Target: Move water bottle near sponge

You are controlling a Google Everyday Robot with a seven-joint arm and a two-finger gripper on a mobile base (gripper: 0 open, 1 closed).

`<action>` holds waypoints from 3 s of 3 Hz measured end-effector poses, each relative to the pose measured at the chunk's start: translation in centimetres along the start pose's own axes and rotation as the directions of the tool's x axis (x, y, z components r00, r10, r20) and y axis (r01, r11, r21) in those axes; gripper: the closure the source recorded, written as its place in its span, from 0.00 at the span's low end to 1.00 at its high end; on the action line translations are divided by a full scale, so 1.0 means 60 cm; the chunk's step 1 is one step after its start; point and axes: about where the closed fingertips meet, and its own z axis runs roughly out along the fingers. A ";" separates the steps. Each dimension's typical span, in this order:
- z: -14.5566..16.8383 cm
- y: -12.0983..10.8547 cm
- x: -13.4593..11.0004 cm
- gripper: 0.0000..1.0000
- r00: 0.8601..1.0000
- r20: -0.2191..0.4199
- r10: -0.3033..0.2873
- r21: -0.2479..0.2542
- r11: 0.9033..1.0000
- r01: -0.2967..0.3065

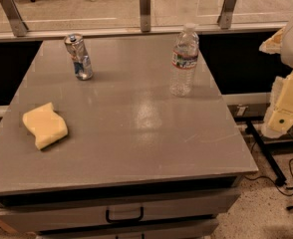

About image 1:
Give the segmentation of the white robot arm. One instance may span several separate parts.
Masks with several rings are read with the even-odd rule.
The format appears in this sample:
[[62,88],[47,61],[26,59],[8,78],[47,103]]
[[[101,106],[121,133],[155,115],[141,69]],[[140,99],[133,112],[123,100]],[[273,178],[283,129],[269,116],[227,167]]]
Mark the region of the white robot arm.
[[293,18],[287,25],[264,41],[259,51],[279,54],[281,62],[292,72],[285,78],[276,77],[270,94],[261,132],[268,138],[278,138],[293,126]]

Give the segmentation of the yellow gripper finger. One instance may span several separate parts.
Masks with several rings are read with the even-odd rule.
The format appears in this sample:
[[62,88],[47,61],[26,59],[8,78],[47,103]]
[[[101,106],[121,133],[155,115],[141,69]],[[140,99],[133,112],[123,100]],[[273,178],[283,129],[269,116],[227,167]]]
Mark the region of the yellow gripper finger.
[[293,126],[293,71],[286,78],[276,77],[270,94],[261,132],[278,138]]
[[285,28],[281,28],[274,35],[264,41],[260,47],[259,51],[266,54],[279,54],[281,52],[282,37]]

